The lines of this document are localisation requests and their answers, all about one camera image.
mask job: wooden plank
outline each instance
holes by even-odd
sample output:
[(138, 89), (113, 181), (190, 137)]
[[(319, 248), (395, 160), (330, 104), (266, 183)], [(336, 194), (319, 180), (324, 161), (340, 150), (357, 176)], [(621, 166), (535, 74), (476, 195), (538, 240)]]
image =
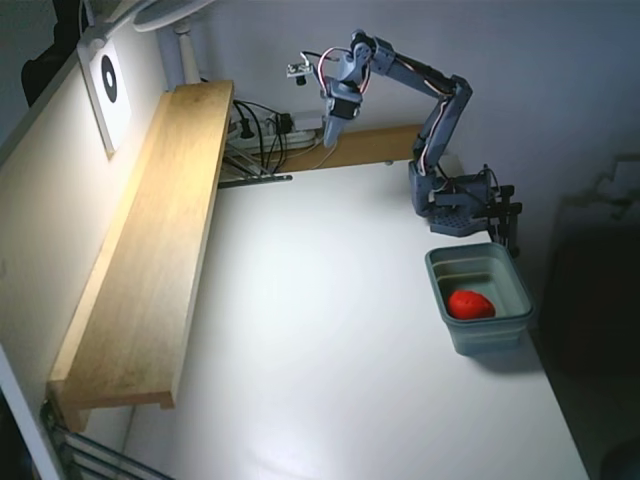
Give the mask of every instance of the wooden plank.
[(140, 180), (142, 179), (144, 170), (151, 158), (153, 146), (160, 134), (160, 127), (165, 120), (170, 99), (171, 94), (165, 93), (158, 102), (153, 121), (140, 151), (140, 155), (138, 156), (138, 160), (131, 172), (131, 176), (129, 177), (127, 187), (120, 199), (118, 207), (116, 208), (113, 220), (109, 225), (107, 236), (105, 237), (104, 243), (98, 253), (98, 257), (93, 265), (89, 280), (87, 281), (84, 292), (80, 297), (80, 302), (74, 312), (71, 324), (69, 325), (62, 347), (60, 348), (56, 361), (53, 364), (49, 381), (47, 382), (49, 395), (54, 401), (58, 414), (62, 417), (67, 427), (73, 431), (82, 431), (85, 429), (89, 419), (89, 411), (78, 411), (75, 408), (69, 408), (68, 405), (60, 401), (60, 395), (64, 387), (64, 382), (71, 370), (71, 365), (78, 351), (78, 347), (80, 346), (80, 341), (82, 340), (87, 328), (91, 311), (93, 310), (98, 293), (100, 292), (100, 287), (102, 286), (102, 282), (107, 274), (107, 269), (109, 268), (109, 264), (113, 258), (125, 221), (129, 215), (129, 211), (131, 210), (131, 205), (133, 204), (133, 200), (135, 199), (138, 191)]
[(421, 128), (421, 125), (407, 125), (345, 133), (340, 136), (336, 151), (320, 167), (318, 165), (329, 153), (322, 145), (305, 155), (290, 158), (282, 172), (407, 160), (411, 158), (411, 146)]
[(175, 405), (224, 152), (233, 84), (179, 87), (59, 403)]

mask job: white tabletop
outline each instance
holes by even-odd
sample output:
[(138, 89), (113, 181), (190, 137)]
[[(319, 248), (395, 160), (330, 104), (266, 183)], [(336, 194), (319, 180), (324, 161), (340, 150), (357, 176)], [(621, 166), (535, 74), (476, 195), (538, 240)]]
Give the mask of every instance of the white tabletop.
[(127, 453), (181, 480), (582, 480), (528, 338), (455, 353), (407, 165), (296, 174), (215, 207), (175, 411)]

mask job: gray wall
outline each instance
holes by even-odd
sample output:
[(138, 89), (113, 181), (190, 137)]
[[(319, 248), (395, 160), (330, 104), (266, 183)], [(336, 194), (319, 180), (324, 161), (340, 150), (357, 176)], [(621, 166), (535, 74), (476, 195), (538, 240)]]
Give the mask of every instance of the gray wall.
[[(450, 151), (467, 171), (487, 162), (517, 186), (520, 264), (539, 293), (560, 199), (589, 187), (614, 155), (640, 151), (640, 5), (219, 0), (194, 22), (193, 38), (203, 74), (233, 79), (238, 97), (295, 112), (323, 105), (315, 85), (284, 78), (285, 65), (301, 49), (348, 46), (357, 27), (469, 80), (475, 93)], [(175, 83), (175, 39), (160, 39)], [(353, 126), (421, 123), (433, 106), (377, 77)]]
[(29, 110), (20, 73), (53, 43), (51, 0), (0, 0), (0, 145)]

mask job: wall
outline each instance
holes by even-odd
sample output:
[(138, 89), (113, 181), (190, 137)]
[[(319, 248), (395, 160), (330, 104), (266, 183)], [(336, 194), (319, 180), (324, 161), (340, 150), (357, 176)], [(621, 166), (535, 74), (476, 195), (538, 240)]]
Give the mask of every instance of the wall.
[[(218, 0), (192, 36), (204, 75), (233, 79), (239, 98), (303, 111), (323, 109), (318, 87), (287, 81), (286, 64), (302, 49), (348, 46), (355, 28), (469, 80), (475, 93), (450, 150), (467, 171), (486, 162), (516, 185), (519, 261), (539, 295), (561, 198), (590, 187), (614, 155), (640, 150), (640, 5)], [(179, 78), (175, 39), (162, 47), (169, 79)], [(433, 106), (376, 77), (353, 128), (421, 123)]]
[[(0, 149), (0, 384), (46, 480), (46, 381), (166, 88), (155, 34), (125, 27), (114, 42), (132, 118), (111, 159), (75, 56)], [(121, 448), (130, 414), (95, 412), (89, 432)]]
[(0, 145), (29, 109), (22, 66), (53, 43), (55, 23), (50, 0), (0, 0)]

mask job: red ball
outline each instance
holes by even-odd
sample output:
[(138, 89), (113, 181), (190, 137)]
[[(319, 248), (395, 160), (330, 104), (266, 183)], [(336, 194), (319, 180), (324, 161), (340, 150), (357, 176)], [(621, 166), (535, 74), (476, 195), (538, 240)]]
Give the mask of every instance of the red ball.
[(449, 315), (458, 320), (475, 320), (496, 316), (493, 303), (470, 290), (456, 290), (449, 297)]

